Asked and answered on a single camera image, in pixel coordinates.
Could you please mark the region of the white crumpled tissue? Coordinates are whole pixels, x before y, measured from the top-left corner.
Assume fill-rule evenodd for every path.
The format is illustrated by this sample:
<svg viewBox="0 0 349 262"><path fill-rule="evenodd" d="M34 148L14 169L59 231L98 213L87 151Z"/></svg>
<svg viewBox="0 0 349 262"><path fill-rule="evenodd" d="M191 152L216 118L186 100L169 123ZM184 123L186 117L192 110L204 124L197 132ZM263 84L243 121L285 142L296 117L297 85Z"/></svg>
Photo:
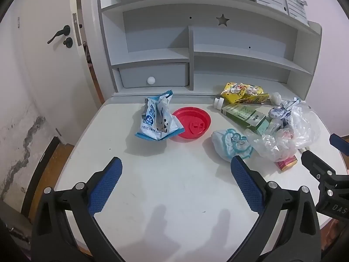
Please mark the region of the white crumpled tissue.
<svg viewBox="0 0 349 262"><path fill-rule="evenodd" d="M270 95L270 102L274 106L280 106L282 104L282 97L280 93L274 92Z"/></svg>

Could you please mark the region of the blue white snack bag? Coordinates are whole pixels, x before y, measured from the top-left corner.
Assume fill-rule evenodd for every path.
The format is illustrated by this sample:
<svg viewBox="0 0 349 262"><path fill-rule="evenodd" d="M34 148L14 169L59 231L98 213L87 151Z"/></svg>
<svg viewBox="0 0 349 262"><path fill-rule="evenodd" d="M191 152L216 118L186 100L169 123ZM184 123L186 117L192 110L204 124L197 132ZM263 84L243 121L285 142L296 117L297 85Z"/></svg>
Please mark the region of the blue white snack bag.
<svg viewBox="0 0 349 262"><path fill-rule="evenodd" d="M170 112L172 96L173 91L169 90L156 97L145 98L145 109L136 137L148 141L161 141L185 132L184 126Z"/></svg>

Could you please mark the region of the white door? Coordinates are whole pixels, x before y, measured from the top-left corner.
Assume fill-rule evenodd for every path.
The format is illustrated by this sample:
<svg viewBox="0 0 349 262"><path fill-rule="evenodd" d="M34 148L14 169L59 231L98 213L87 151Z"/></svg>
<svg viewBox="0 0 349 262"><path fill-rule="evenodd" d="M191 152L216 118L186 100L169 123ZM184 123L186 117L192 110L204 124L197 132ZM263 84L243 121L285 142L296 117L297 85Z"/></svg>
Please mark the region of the white door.
<svg viewBox="0 0 349 262"><path fill-rule="evenodd" d="M14 0L1 20L1 200L16 210L52 139L76 144L101 105L80 24L77 0Z"/></svg>

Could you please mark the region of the white blue crumpled wrapper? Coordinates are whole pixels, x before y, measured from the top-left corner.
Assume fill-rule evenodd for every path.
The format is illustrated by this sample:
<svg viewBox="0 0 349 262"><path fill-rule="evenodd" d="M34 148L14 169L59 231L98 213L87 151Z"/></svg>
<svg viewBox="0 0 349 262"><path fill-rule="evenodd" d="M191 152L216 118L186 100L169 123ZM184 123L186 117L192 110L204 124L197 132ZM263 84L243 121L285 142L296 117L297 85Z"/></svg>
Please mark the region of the white blue crumpled wrapper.
<svg viewBox="0 0 349 262"><path fill-rule="evenodd" d="M247 138L233 128L214 131L211 140L217 154L227 162L230 162L236 155L243 160L248 159L253 152Z"/></svg>

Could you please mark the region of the red plastic lid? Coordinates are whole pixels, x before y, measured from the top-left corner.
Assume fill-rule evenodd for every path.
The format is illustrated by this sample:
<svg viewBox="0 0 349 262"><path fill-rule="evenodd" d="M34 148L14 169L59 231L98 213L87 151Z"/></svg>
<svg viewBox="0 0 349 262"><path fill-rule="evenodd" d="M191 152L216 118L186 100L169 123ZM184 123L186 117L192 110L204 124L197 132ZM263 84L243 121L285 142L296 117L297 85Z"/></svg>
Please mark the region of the red plastic lid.
<svg viewBox="0 0 349 262"><path fill-rule="evenodd" d="M178 143L189 143L202 137L211 125L211 117L205 110L197 107L179 108L173 113L185 131L171 138Z"/></svg>

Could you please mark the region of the clear plastic bag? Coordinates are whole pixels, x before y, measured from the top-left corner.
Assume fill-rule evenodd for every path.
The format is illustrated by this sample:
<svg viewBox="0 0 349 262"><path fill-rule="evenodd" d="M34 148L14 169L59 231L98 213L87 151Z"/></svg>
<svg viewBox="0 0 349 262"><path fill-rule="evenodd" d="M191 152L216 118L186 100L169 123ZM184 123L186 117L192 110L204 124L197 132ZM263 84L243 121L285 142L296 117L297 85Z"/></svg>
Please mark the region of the clear plastic bag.
<svg viewBox="0 0 349 262"><path fill-rule="evenodd" d="M319 139L320 129L313 111L294 107L286 125L279 119L273 119L262 135L250 129L246 129L244 135L262 158L276 163L293 157L298 150L310 147Z"/></svg>

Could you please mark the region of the pink yellow small box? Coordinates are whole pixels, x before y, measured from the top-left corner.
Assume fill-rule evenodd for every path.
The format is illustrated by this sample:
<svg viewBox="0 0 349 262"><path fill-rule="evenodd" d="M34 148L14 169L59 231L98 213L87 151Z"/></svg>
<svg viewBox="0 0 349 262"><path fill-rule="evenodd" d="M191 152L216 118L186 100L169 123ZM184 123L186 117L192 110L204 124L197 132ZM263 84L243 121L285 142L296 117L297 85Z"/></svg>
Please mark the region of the pink yellow small box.
<svg viewBox="0 0 349 262"><path fill-rule="evenodd" d="M287 169L292 168L298 162L296 156L289 157L281 162L277 162L276 165L280 169L280 171L284 172Z"/></svg>

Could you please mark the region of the grey desk hutch shelf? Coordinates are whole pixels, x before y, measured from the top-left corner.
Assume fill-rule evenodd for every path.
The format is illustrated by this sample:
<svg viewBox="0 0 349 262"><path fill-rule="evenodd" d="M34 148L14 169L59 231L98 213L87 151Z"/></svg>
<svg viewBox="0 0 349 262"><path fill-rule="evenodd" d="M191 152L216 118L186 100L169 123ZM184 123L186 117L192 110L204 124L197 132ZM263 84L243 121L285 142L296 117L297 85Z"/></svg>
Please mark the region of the grey desk hutch shelf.
<svg viewBox="0 0 349 262"><path fill-rule="evenodd" d="M101 32L116 96L214 97L228 82L305 99L322 27L248 0L99 0ZM119 68L189 65L184 87L125 88Z"/></svg>

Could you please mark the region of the yellow snack bag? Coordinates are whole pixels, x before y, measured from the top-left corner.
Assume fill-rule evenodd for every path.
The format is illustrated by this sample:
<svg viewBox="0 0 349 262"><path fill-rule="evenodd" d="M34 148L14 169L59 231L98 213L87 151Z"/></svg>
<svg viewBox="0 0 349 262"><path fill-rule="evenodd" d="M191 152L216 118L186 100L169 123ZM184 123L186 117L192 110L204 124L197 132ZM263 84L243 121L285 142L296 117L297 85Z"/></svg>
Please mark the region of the yellow snack bag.
<svg viewBox="0 0 349 262"><path fill-rule="evenodd" d="M268 100L269 94L262 87L245 83L228 82L221 96L229 103L261 104Z"/></svg>

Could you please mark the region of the grey drawer white knob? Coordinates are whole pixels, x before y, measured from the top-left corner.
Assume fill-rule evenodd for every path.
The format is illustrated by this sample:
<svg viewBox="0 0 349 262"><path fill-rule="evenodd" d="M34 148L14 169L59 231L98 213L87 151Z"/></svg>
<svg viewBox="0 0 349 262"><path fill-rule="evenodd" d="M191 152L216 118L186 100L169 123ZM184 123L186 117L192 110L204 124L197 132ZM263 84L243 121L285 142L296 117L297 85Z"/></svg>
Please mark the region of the grey drawer white knob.
<svg viewBox="0 0 349 262"><path fill-rule="evenodd" d="M187 63L127 67L119 68L119 71L125 88L189 85L189 65Z"/></svg>

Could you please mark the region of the green carton box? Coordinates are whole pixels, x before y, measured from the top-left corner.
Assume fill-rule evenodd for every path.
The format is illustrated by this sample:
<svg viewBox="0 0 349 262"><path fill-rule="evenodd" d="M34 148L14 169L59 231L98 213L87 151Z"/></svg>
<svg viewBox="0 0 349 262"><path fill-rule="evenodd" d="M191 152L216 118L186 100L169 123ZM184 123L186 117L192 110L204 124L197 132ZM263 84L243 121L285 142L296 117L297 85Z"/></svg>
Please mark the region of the green carton box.
<svg viewBox="0 0 349 262"><path fill-rule="evenodd" d="M269 127L267 116L251 106L234 103L222 107L221 112L244 129L249 129L258 135L264 134Z"/></svg>

